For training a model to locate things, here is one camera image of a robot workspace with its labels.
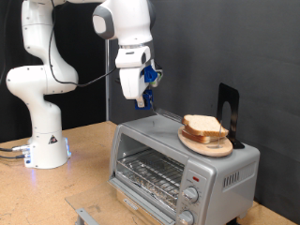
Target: robot sticker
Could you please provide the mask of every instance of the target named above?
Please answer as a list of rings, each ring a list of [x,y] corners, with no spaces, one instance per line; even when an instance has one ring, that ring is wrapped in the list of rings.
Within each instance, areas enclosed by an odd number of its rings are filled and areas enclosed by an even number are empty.
[[[54,135],[51,136],[50,140],[49,140],[49,144],[52,144],[52,143],[57,143],[57,139],[54,137]]]

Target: toaster oven rack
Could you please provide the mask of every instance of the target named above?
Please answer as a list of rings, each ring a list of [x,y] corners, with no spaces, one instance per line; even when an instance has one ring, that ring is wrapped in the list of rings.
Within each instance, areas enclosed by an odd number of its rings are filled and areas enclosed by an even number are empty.
[[[118,163],[126,168],[119,173],[175,211],[185,169],[183,164],[153,149],[123,158]]]

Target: toaster oven knob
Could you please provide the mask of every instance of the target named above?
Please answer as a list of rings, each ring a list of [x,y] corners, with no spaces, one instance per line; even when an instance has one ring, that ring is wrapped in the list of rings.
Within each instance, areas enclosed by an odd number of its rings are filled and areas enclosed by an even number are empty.
[[[190,203],[195,203],[198,200],[198,192],[194,187],[188,187],[182,192],[182,196]]]
[[[179,214],[180,225],[192,225],[194,223],[194,217],[189,211],[185,211]]]

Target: wooden plate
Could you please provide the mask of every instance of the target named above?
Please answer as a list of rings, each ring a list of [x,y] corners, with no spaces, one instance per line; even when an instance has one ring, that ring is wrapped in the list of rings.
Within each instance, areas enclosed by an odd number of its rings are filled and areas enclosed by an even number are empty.
[[[229,141],[227,138],[223,138],[219,140],[219,144],[222,145],[222,148],[214,149],[209,148],[207,146],[217,145],[218,141],[210,142],[210,143],[199,143],[194,142],[190,139],[187,139],[182,135],[182,130],[185,127],[180,127],[178,129],[178,137],[180,141],[189,149],[200,153],[202,155],[206,155],[209,157],[226,157],[233,151],[233,145],[231,141]]]

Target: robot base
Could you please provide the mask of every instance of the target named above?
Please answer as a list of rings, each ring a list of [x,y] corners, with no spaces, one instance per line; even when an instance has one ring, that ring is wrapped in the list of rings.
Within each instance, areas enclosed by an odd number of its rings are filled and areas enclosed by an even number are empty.
[[[70,157],[68,139],[62,130],[41,134],[34,133],[29,139],[30,158],[25,158],[27,168],[52,169],[64,165]]]

